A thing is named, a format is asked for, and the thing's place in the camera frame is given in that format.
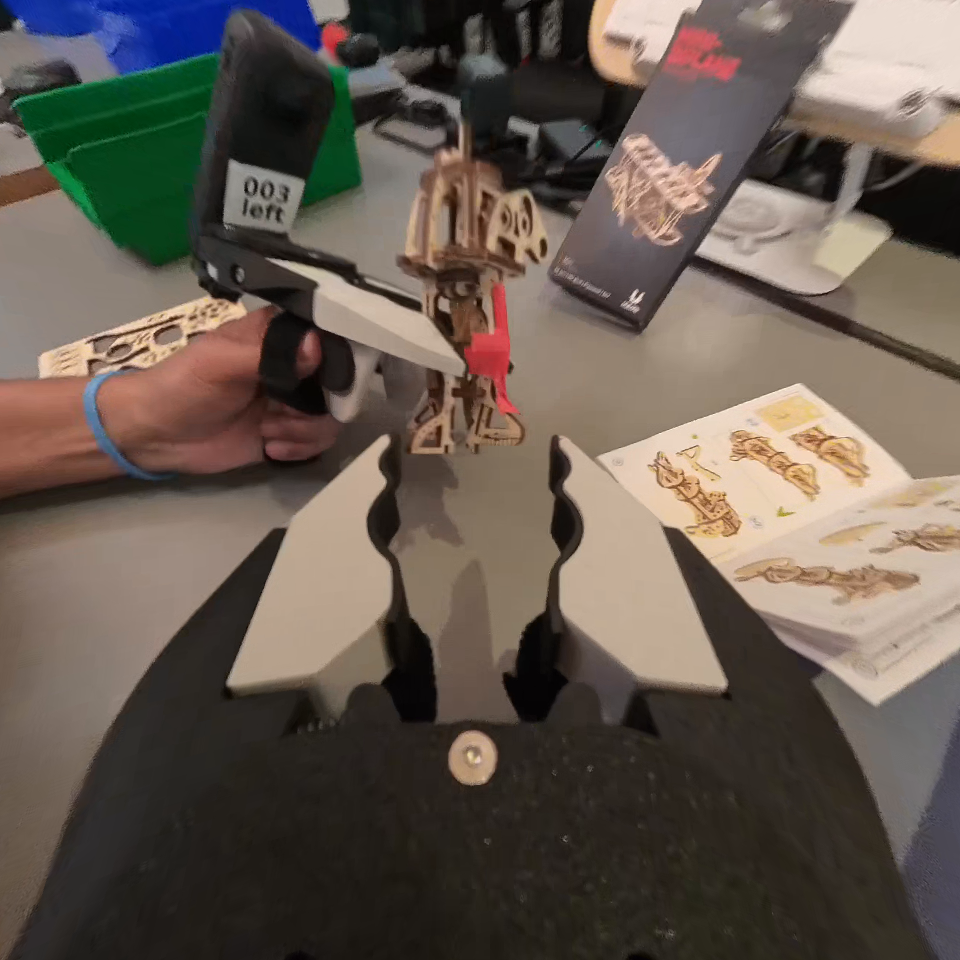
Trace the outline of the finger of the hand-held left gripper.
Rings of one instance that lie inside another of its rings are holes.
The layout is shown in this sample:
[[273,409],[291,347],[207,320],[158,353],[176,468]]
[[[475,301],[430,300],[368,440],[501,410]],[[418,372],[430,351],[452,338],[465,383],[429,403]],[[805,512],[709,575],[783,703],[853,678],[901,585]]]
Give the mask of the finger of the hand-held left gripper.
[[309,278],[314,283],[313,324],[344,343],[354,377],[369,377],[384,356],[454,377],[467,371],[464,357],[434,322],[420,308],[390,299],[385,287],[367,290],[323,267],[311,266]]
[[377,296],[414,313],[424,313],[423,300],[419,295],[410,294],[396,285],[371,277],[363,272],[354,272],[352,285],[366,294]]

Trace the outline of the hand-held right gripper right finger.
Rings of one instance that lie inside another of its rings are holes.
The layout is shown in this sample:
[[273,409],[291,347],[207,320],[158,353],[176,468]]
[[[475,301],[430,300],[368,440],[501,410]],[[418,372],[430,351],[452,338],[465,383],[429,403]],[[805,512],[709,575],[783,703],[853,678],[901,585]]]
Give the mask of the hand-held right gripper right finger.
[[517,649],[517,692],[724,694],[721,666],[665,529],[571,439],[549,445],[557,550]]

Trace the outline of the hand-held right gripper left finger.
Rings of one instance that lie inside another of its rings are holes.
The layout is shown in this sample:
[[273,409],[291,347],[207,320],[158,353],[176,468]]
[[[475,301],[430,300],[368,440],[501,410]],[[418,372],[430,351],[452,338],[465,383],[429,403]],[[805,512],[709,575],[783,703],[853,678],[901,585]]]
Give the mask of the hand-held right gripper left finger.
[[402,445],[377,438],[291,519],[226,679],[232,694],[434,694],[429,637],[391,546]]

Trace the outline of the wooden mechanical model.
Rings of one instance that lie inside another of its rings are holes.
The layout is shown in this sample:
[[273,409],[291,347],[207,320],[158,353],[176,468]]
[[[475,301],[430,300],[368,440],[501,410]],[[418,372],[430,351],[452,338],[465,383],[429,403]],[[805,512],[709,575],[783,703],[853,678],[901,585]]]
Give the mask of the wooden mechanical model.
[[[494,331],[491,289],[521,278],[548,254],[541,211],[526,188],[508,190],[493,162],[474,154],[474,131],[457,122],[454,145],[436,150],[420,179],[398,266],[422,286],[423,314],[462,355],[474,333]],[[459,376],[429,369],[408,425],[413,455],[450,456],[459,447],[512,448],[526,436],[521,412],[503,415],[494,387],[466,368]]]

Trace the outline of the red rubber band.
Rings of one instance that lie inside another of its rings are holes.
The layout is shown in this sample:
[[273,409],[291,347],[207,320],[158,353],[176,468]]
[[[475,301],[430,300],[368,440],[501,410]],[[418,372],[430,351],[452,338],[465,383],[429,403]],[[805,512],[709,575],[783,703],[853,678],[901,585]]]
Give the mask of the red rubber band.
[[492,285],[490,301],[493,312],[493,331],[472,334],[464,349],[466,367],[475,377],[486,378],[493,387],[494,402],[503,416],[517,416],[519,409],[507,393],[507,378],[511,366],[511,335],[506,288],[502,282]]

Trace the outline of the wooden parts sheet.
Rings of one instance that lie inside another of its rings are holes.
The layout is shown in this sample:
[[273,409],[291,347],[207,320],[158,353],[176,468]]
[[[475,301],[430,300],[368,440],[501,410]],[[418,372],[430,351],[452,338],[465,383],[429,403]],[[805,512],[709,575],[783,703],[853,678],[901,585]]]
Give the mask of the wooden parts sheet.
[[46,351],[37,359],[38,377],[92,378],[150,369],[246,312],[242,302],[204,295]]

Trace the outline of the black model kit box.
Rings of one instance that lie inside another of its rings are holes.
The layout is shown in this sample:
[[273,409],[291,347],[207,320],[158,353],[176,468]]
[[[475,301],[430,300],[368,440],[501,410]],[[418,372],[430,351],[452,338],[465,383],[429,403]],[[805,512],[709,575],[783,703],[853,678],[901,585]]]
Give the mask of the black model kit box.
[[711,1],[684,11],[549,279],[645,330],[852,8]]

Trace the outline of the person's left hand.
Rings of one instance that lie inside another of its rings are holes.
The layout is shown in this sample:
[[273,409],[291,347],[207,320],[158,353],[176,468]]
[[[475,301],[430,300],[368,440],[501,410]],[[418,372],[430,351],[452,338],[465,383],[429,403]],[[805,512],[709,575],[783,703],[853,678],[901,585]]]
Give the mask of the person's left hand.
[[213,475],[331,449],[341,431],[331,415],[296,411],[261,388],[261,348],[279,312],[248,312],[155,366],[103,381],[101,424],[126,461],[147,474]]

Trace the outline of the green plastic bin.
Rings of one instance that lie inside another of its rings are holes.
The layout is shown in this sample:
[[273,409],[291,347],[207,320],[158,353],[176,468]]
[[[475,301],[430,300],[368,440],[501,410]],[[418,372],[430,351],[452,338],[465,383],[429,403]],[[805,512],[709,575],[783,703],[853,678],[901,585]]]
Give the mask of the green plastic bin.
[[[197,56],[13,104],[61,189],[115,246],[155,266],[192,256],[194,190],[219,60]],[[362,181],[347,73],[325,66],[335,104],[295,219],[302,207]]]

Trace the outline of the blue plastic bin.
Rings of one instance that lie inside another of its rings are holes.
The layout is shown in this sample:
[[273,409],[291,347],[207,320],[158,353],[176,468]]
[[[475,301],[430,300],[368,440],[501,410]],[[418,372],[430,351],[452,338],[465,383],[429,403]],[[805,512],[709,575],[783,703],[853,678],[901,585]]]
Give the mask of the blue plastic bin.
[[218,48],[228,19],[239,10],[269,18],[313,50],[319,46],[319,27],[306,1],[2,2],[4,14],[37,37],[114,34],[159,52],[176,45],[198,53]]

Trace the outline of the white instruction booklet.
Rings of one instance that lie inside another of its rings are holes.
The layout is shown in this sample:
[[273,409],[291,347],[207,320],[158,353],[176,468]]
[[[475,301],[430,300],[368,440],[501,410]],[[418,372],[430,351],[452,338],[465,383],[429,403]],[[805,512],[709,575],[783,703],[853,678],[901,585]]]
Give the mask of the white instruction booklet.
[[959,477],[795,384],[601,454],[789,648],[878,706],[959,652]]

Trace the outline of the blue wristband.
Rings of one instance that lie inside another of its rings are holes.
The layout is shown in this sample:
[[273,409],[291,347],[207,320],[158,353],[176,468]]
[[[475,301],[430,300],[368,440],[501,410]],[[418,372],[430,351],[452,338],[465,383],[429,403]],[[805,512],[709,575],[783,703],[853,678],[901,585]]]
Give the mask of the blue wristband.
[[162,483],[174,479],[175,472],[155,472],[141,468],[132,462],[114,442],[107,431],[99,406],[99,395],[102,388],[114,378],[131,374],[131,369],[116,369],[98,373],[86,383],[81,394],[81,409],[85,424],[92,434],[95,446],[120,474],[130,479],[146,483]]

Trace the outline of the white stand base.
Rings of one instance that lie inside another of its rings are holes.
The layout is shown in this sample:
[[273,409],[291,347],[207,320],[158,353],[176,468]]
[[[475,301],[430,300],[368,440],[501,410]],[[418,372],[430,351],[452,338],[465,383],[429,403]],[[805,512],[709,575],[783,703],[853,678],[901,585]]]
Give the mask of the white stand base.
[[846,149],[833,202],[743,180],[695,258],[787,294],[833,293],[893,235],[887,222],[857,210],[873,153],[861,143]]

